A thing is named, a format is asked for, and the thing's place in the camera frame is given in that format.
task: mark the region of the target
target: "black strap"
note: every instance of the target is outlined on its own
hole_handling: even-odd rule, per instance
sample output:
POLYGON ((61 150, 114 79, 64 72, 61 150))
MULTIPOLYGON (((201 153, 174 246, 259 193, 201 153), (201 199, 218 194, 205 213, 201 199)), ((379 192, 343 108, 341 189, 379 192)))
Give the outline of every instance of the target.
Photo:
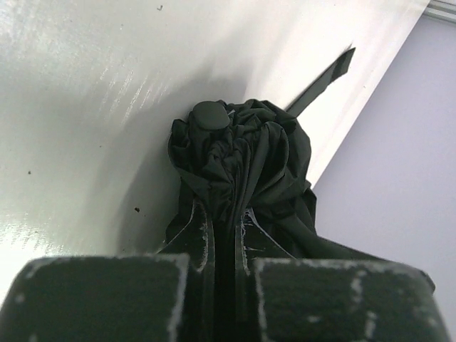
POLYGON ((286 109, 297 118, 325 89, 339 77, 345 75, 350 66, 355 48, 342 53, 298 98, 286 109))

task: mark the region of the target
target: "folded umbrella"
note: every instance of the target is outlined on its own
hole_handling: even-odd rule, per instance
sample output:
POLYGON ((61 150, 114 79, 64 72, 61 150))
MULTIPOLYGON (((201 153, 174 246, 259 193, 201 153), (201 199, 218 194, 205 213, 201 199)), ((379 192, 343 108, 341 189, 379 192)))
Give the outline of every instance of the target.
POLYGON ((306 180, 311 143, 296 119, 347 72, 353 52, 342 54, 288 110, 259 100, 203 102, 187 121, 172 124, 169 155, 180 174, 181 190, 179 212, 167 228, 167 241, 189 221, 193 199, 199 197, 214 227, 215 312, 222 315, 216 321, 233 321, 236 315, 231 305, 236 296, 234 231, 247 209, 293 257, 378 259, 316 234, 316 196, 306 180))

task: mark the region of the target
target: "metal bar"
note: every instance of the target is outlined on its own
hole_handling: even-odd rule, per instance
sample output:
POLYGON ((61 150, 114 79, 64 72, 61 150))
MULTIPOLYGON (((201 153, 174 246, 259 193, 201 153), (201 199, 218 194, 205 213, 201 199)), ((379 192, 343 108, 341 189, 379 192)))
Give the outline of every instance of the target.
POLYGON ((424 15, 429 16, 430 18, 456 24, 456 5, 431 0, 425 9, 424 15))

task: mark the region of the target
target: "umbrella canopy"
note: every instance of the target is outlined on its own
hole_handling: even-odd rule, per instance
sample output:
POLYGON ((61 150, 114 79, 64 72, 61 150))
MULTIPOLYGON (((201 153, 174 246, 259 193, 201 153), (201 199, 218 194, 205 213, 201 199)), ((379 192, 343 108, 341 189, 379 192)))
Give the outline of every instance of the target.
POLYGON ((175 120, 169 141, 172 164, 181 177, 179 212, 167 228, 170 241, 192 214, 198 197, 212 217, 218 330, 237 315, 235 227, 246 210, 288 254, 311 259, 378 259, 316 234, 316 196, 306 173, 311 142, 296 119, 326 87, 348 70, 346 51, 288 109, 269 101, 198 103, 188 119, 175 120))

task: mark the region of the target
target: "dust speck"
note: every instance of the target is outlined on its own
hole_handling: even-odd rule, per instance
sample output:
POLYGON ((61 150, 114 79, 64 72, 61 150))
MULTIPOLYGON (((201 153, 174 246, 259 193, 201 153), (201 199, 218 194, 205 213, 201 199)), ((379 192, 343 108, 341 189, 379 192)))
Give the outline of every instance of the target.
POLYGON ((23 302, 25 302, 26 300, 26 297, 24 294, 18 294, 16 296, 16 298, 14 298, 14 301, 17 303, 17 304, 22 304, 23 302))
POLYGON ((307 316, 307 321, 309 323, 318 323, 319 321, 321 321, 321 317, 320 316, 307 316))
POLYGON ((435 320, 435 318, 433 318, 433 317, 429 317, 428 320, 427 320, 427 322, 429 323, 430 326, 436 327, 436 326, 439 325, 439 323, 438 323, 438 322, 435 320))
POLYGON ((377 315, 372 311, 368 311, 367 316, 368 319, 366 321, 366 327, 364 328, 364 334, 366 335, 366 338, 372 339, 373 333, 375 332, 377 315))
POLYGON ((356 272, 356 277, 351 282, 351 290, 353 291, 353 302, 359 306, 363 301, 363 277, 367 272, 360 270, 356 272))

